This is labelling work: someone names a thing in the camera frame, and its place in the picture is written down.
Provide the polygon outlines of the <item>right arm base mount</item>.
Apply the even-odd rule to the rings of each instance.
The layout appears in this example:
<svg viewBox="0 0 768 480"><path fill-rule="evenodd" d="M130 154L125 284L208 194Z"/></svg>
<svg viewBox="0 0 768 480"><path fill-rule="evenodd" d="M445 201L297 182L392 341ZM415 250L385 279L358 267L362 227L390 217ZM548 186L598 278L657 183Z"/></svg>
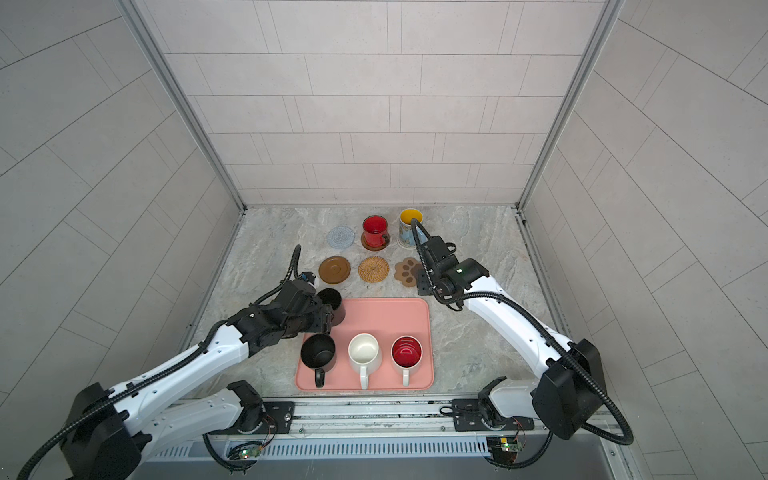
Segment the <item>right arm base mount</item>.
<svg viewBox="0 0 768 480"><path fill-rule="evenodd" d="M503 417L490 401L493 388L499 386L506 376L497 377L488 383L476 398L454 399L450 406L442 406L439 413L453 419L454 428L464 431L512 431L521 427L514 417Z"/></svg>

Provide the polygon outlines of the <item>dark wooden round coaster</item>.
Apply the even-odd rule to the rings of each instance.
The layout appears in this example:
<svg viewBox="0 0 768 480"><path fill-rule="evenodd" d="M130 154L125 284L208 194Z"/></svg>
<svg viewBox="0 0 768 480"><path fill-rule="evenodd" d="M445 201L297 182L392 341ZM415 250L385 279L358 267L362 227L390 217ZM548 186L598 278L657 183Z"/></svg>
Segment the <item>dark wooden round coaster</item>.
<svg viewBox="0 0 768 480"><path fill-rule="evenodd" d="M342 283L349 277L350 273L351 264L342 256L328 257L321 262L318 268L320 279L330 285Z"/></svg>

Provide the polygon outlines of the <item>blue-grey woven round coaster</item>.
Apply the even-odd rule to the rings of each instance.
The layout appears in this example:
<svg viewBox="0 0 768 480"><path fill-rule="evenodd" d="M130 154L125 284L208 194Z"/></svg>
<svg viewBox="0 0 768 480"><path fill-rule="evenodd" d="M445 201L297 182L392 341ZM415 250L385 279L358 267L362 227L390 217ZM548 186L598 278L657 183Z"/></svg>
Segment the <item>blue-grey woven round coaster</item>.
<svg viewBox="0 0 768 480"><path fill-rule="evenodd" d="M326 241L331 248L344 250L354 243L355 233L350 227L337 226L329 231Z"/></svg>

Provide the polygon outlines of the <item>black mug red inside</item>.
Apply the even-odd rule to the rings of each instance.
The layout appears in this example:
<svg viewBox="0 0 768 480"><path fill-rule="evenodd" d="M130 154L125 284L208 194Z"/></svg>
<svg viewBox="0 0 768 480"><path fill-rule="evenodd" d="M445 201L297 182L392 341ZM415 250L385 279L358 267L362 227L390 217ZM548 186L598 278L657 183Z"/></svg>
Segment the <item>black mug red inside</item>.
<svg viewBox="0 0 768 480"><path fill-rule="evenodd" d="M362 235L367 237L367 242L370 245L377 245L379 243L379 240L376 240L376 237L387 235L390 238L388 233L388 222L383 216L371 215L367 217L362 223L362 228Z"/></svg>

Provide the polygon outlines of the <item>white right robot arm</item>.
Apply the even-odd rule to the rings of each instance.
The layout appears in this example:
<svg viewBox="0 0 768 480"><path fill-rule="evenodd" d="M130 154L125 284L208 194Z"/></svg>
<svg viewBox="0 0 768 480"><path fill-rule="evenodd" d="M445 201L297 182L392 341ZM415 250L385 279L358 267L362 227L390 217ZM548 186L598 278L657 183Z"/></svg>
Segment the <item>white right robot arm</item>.
<svg viewBox="0 0 768 480"><path fill-rule="evenodd" d="M472 258L460 261L456 246L431 236L417 246L428 291L454 311L468 309L490 324L523 358L537 378L518 386L505 377L491 381L478 394L478 414L492 427L515 417L541 421L561 439L583 429L612 436L590 423L602 407L612 414L615 403L606 391L597 348L556 332L507 294L488 269Z"/></svg>

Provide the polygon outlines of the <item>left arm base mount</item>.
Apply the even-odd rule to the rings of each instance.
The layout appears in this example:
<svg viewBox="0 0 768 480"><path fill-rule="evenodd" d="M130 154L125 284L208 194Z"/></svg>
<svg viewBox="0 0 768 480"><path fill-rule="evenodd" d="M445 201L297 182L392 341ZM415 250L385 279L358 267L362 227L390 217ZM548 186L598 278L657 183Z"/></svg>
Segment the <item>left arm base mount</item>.
<svg viewBox="0 0 768 480"><path fill-rule="evenodd" d="M295 414L293 401L265 401L245 380L227 385L236 404L242 408L239 416L228 428L210 431L213 435L288 434Z"/></svg>

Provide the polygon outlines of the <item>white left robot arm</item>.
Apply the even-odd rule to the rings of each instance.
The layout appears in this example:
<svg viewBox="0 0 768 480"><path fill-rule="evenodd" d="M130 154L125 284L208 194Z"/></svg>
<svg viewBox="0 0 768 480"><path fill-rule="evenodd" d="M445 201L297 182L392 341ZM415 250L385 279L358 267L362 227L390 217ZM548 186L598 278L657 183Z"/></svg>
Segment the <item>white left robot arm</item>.
<svg viewBox="0 0 768 480"><path fill-rule="evenodd" d="M67 422L80 421L58 441L76 479L102 470L138 465L135 437L158 413L226 368L300 333L330 331L330 310L316 297L315 275L306 271L277 287L265 306L249 305L217 322L201 343L136 379L104 389L94 383L73 400Z"/></svg>

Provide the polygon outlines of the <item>cork paw print coaster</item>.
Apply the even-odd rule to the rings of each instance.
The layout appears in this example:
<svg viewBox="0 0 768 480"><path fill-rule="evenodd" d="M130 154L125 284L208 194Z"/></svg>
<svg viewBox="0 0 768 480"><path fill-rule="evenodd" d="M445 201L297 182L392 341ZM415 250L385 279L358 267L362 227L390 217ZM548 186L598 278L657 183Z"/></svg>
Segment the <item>cork paw print coaster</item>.
<svg viewBox="0 0 768 480"><path fill-rule="evenodd" d="M423 269L422 264L413 257L407 257L395 265L394 279L404 287L413 288L418 283L418 273Z"/></svg>

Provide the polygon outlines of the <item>blue mug yellow inside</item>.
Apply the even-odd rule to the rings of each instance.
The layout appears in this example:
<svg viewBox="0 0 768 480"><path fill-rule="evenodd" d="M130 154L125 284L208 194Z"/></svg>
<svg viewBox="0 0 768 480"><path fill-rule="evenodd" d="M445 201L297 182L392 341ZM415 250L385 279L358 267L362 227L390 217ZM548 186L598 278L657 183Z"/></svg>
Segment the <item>blue mug yellow inside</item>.
<svg viewBox="0 0 768 480"><path fill-rule="evenodd" d="M402 210L399 214L398 242L403 248L415 249L416 241L413 236L412 221L423 221L423 213L415 208Z"/></svg>

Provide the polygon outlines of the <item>woven rattan round coaster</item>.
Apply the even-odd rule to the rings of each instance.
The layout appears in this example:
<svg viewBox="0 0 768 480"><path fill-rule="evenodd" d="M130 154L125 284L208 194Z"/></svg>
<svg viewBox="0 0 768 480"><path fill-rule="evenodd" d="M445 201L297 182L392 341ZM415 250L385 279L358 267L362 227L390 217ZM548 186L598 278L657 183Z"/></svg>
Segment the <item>woven rattan round coaster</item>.
<svg viewBox="0 0 768 480"><path fill-rule="evenodd" d="M358 274L366 283L379 283L389 275L389 263L379 256L364 259L358 266Z"/></svg>

